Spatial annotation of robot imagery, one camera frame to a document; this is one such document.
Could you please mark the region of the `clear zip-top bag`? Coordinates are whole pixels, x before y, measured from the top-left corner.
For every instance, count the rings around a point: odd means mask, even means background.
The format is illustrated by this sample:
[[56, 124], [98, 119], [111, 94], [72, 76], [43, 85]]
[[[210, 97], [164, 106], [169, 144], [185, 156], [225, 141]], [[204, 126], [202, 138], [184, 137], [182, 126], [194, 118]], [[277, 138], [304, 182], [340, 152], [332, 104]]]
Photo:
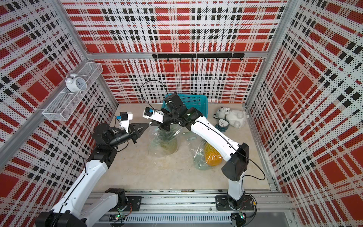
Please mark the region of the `clear zip-top bag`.
[[178, 139], [181, 130], [178, 125], [172, 125], [170, 131], [157, 127], [151, 129], [149, 131], [149, 155], [161, 158], [176, 153], [179, 148]]
[[198, 170], [209, 170], [215, 167], [208, 166], [206, 163], [204, 157], [204, 146], [206, 142], [206, 140], [196, 134], [187, 136], [187, 143], [191, 153], [193, 154], [193, 163], [195, 168]]

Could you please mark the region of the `green-yellow pineapple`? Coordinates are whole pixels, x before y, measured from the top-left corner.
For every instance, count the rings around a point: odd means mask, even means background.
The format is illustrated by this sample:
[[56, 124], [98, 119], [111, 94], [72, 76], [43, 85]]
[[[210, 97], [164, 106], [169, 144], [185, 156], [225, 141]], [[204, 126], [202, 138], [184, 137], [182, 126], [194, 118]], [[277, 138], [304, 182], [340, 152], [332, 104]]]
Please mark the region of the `green-yellow pineapple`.
[[178, 130], [166, 131], [164, 129], [159, 129], [158, 134], [155, 138], [156, 147], [164, 154], [171, 155], [175, 153], [178, 149], [177, 136]]

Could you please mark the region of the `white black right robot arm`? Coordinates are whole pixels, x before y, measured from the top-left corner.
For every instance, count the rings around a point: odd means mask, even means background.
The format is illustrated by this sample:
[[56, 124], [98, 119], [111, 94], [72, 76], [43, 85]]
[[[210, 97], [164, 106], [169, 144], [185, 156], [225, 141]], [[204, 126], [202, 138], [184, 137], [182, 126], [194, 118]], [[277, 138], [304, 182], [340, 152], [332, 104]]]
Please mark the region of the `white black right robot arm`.
[[227, 196], [239, 202], [245, 194], [243, 177], [249, 163], [249, 146], [238, 144], [216, 129], [207, 118], [195, 108], [187, 108], [177, 93], [164, 98], [167, 110], [161, 124], [167, 127], [178, 124], [197, 134], [209, 143], [226, 161], [222, 173], [228, 178]]

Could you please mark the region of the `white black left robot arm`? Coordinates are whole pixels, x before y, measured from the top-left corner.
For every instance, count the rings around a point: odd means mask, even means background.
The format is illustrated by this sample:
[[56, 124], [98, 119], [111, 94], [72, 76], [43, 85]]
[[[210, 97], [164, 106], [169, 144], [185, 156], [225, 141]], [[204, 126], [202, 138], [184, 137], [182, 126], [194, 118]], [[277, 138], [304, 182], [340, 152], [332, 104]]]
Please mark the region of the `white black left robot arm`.
[[136, 143], [148, 127], [148, 123], [131, 123], [128, 130], [108, 124], [96, 126], [92, 134], [96, 148], [85, 163], [84, 170], [50, 211], [39, 214], [36, 226], [91, 227], [112, 209], [132, 207], [124, 189], [109, 188], [97, 202], [83, 210], [97, 182], [114, 162], [118, 154], [117, 147], [129, 141]]

